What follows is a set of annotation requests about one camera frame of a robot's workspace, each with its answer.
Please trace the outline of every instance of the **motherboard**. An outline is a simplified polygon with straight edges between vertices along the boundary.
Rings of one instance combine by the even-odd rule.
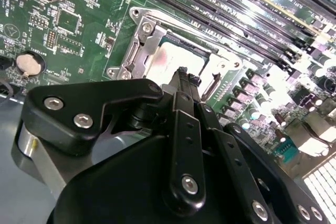
[[[81,82],[162,85],[187,67],[219,122],[237,122],[281,162],[326,155],[334,141],[336,0],[0,4],[3,97]]]

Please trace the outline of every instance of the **green circuit board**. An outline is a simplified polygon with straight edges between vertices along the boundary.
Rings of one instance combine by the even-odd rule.
[[[30,50],[46,63],[37,76],[27,78],[13,66],[1,71],[0,77],[22,87],[23,94],[35,86],[111,80],[107,70],[119,69],[137,26],[129,15],[130,8],[153,8],[218,39],[242,57],[244,67],[226,73],[207,101],[221,112],[248,69],[264,77],[273,65],[270,59],[283,57],[288,48],[302,53],[293,46],[295,39],[309,43],[312,36],[319,36],[312,31],[325,34],[335,30],[330,15],[320,15],[319,8],[303,0],[269,1],[295,19],[262,0],[0,0],[0,55],[15,59]],[[316,20],[321,27],[312,26]],[[321,42],[332,55],[334,40],[335,34],[331,34]],[[313,82],[310,84],[311,90],[326,97]],[[296,83],[288,87],[295,88]],[[307,114],[306,110],[295,109],[292,118]],[[232,121],[243,113],[239,111]],[[268,127],[268,122],[255,121],[249,132],[263,147],[270,143],[267,148],[271,153],[278,141],[274,133],[267,133]]]

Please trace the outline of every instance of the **silver screw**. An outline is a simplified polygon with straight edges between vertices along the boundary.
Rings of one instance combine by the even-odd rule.
[[[323,220],[322,214],[315,207],[311,207],[310,209],[318,220]]]
[[[142,25],[142,30],[146,33],[146,34],[150,34],[153,31],[153,26],[151,23],[149,22],[145,22]]]
[[[209,112],[209,113],[211,112],[211,108],[208,105],[204,105],[204,108],[207,112]]]
[[[123,80],[128,80],[128,76],[127,76],[127,74],[123,74],[123,75],[121,76],[121,78],[122,78]]]
[[[86,114],[78,114],[75,116],[73,119],[75,125],[77,127],[83,128],[83,129],[88,129],[93,125],[93,120],[89,115]]]
[[[44,100],[44,106],[50,110],[60,110],[64,107],[64,103],[56,97],[49,97]]]
[[[114,69],[113,69],[113,68],[108,68],[108,69],[106,70],[106,74],[107,74],[110,78],[113,78],[114,75],[115,75],[116,73],[114,72]]]
[[[300,214],[306,219],[306,220],[310,220],[310,215],[308,213],[308,211],[301,205],[298,205],[298,210],[300,212]]]
[[[252,207],[256,215],[263,221],[268,220],[268,213],[266,209],[263,207],[262,204],[260,204],[258,201],[254,200],[252,202]]]
[[[238,128],[237,126],[233,126],[233,129],[235,130],[235,132],[241,133],[240,128]]]
[[[198,185],[196,181],[190,176],[184,176],[182,178],[182,186],[189,194],[197,194],[198,192]]]

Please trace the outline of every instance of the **screw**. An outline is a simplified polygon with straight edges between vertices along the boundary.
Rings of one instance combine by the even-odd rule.
[[[322,214],[315,207],[311,207],[310,209],[318,220],[323,220]]]
[[[263,221],[268,220],[268,213],[266,209],[263,207],[262,204],[260,204],[258,201],[254,200],[252,202],[253,211],[256,213],[256,215]]]
[[[64,107],[64,103],[56,97],[49,97],[44,100],[44,106],[50,110],[60,110]]]
[[[209,113],[212,112],[211,108],[208,105],[204,105],[204,108],[207,112],[209,112]]]
[[[128,76],[127,76],[127,74],[123,74],[123,75],[121,76],[121,78],[122,78],[123,80],[128,80]]]
[[[160,88],[155,84],[149,84],[149,88],[154,92],[160,92]]]
[[[197,194],[198,192],[198,185],[190,176],[184,176],[182,178],[182,186],[189,194]]]
[[[238,128],[237,126],[233,126],[233,129],[235,130],[235,132],[241,133],[240,128]]]
[[[138,17],[139,16],[139,11],[137,9],[134,9],[132,11],[132,14],[133,14],[134,17]]]
[[[146,34],[150,34],[153,31],[153,26],[151,23],[149,22],[145,22],[142,25],[142,30],[146,33]]]
[[[300,214],[306,219],[306,220],[310,220],[310,215],[308,213],[308,211],[301,205],[298,205],[298,210],[300,212]]]
[[[93,125],[93,120],[89,115],[86,114],[78,114],[75,116],[73,119],[75,125],[77,127],[83,128],[83,129],[88,129]]]
[[[113,78],[114,75],[115,75],[116,73],[114,72],[114,69],[113,69],[113,68],[108,68],[108,69],[106,70],[106,74],[107,74],[110,78]]]

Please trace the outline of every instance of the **capacitor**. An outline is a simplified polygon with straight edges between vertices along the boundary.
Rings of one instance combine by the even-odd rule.
[[[250,124],[246,118],[240,118],[238,123],[244,130],[248,130],[250,128]]]
[[[274,115],[274,118],[277,120],[277,122],[284,127],[286,125],[286,121],[285,119],[282,117],[282,115],[280,115],[279,113]]]
[[[314,104],[312,102],[308,102],[305,106],[304,106],[309,112],[314,111],[316,108],[314,106]]]
[[[309,66],[310,72],[312,72],[316,77],[322,77],[325,75],[326,71],[317,64],[312,64]]]
[[[311,102],[314,103],[315,106],[320,106],[323,103],[322,99],[318,98],[317,96],[314,96],[311,99]]]
[[[286,136],[281,132],[281,130],[276,129],[275,130],[275,135],[277,136],[277,139],[283,143],[284,141],[286,141]]]
[[[258,96],[256,98],[256,100],[263,110],[269,110],[270,109],[270,103],[262,95]]]
[[[336,61],[330,59],[328,56],[321,55],[318,59],[318,62],[321,63],[325,68],[331,68],[336,65]]]
[[[260,112],[254,106],[250,106],[247,112],[252,120],[257,120],[260,117]]]
[[[278,96],[278,92],[271,86],[266,87],[265,91],[271,99],[275,99]]]

